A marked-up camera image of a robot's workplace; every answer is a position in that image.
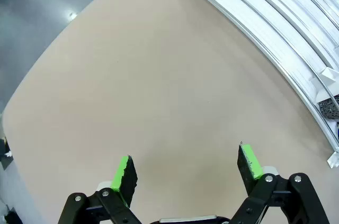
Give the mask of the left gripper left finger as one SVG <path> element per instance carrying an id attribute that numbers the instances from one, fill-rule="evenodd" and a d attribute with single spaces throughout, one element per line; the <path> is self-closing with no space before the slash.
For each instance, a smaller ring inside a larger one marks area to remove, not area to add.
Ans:
<path id="1" fill-rule="evenodd" d="M 140 223 L 130 210 L 137 173 L 130 155 L 121 158 L 111 184 L 91 196 L 72 193 L 66 200 L 59 223 Z"/>

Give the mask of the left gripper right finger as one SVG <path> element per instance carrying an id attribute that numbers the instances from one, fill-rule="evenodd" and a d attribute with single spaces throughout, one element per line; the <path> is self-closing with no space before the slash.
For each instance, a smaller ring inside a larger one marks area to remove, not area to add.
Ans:
<path id="1" fill-rule="evenodd" d="M 270 207 L 280 208 L 288 223 L 329 223 L 305 173 L 294 173 L 285 179 L 274 167 L 265 171 L 249 144 L 239 145 L 237 166 L 247 198 L 230 223 L 261 223 Z"/>

